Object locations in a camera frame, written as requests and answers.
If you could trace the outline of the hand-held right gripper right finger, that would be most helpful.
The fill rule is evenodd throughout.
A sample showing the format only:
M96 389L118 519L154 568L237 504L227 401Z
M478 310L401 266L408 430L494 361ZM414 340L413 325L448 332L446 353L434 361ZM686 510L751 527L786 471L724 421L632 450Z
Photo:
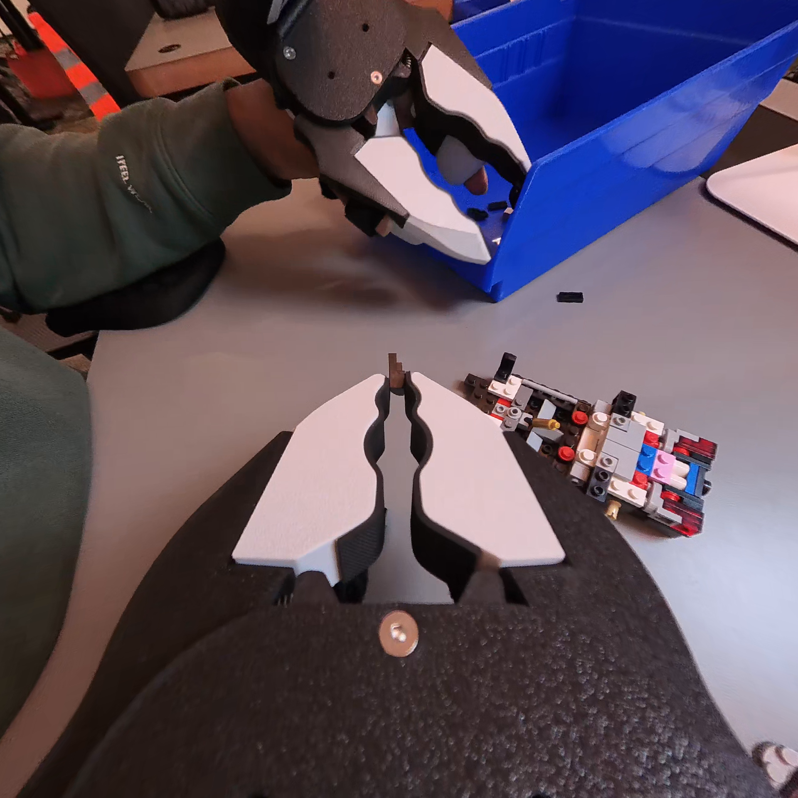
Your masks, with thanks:
M553 566L565 552L508 438L489 415L409 374L416 560L460 599L476 571Z

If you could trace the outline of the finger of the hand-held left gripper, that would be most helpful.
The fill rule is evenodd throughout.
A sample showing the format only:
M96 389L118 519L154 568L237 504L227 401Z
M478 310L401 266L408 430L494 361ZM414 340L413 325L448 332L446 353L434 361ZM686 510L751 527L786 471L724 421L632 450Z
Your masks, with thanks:
M418 63L422 101L418 120L458 140L500 175L526 175L531 161L499 97L439 48Z
M489 262L491 254L476 222L430 180L404 136L373 137L360 148L356 159L403 208L404 224L394 224L399 238L431 246L466 263Z

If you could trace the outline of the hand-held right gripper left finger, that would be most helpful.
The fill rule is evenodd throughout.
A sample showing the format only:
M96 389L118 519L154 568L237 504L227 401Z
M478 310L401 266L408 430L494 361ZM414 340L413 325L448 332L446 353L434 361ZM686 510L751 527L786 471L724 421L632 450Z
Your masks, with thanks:
M236 564L318 572L336 586L375 562L389 399L387 378L374 374L297 425L234 546Z

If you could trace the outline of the brick car model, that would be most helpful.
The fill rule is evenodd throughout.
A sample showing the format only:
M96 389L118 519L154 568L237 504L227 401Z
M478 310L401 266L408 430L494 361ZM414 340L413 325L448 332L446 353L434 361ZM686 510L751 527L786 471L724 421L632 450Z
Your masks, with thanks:
M515 361L505 353L493 376L467 374L464 397L601 504L609 519L634 513L672 536L702 533L716 443L636 410L629 392L590 402L513 373Z

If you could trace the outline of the large blue plastic bin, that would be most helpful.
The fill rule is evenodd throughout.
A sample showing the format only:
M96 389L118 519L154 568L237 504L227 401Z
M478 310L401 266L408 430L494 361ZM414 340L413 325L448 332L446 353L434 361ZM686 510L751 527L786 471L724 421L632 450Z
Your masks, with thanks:
M526 1L453 30L532 161L515 209L480 228L486 265L394 235L495 301L711 167L796 59L796 1Z

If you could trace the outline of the person's left forearm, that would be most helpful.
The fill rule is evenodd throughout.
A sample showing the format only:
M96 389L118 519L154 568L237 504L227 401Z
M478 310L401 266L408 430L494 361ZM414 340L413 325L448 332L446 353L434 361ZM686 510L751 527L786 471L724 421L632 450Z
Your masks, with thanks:
M265 90L226 80L136 103L93 133L2 125L2 307L41 313L129 286L286 196L291 183L258 165L228 105Z

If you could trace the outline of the wooden background table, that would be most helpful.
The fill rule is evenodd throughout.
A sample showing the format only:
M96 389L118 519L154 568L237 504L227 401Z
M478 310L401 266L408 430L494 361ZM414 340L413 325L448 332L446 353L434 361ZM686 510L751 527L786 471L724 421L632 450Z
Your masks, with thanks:
M232 47L210 8L180 19L154 14L125 74L140 95L154 97L253 75L254 68Z

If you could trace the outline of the white book stand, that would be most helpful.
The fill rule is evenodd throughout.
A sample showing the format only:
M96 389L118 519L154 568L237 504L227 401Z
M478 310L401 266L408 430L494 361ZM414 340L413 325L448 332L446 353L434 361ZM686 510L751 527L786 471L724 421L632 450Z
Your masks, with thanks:
M712 174L715 200L797 244L797 145Z

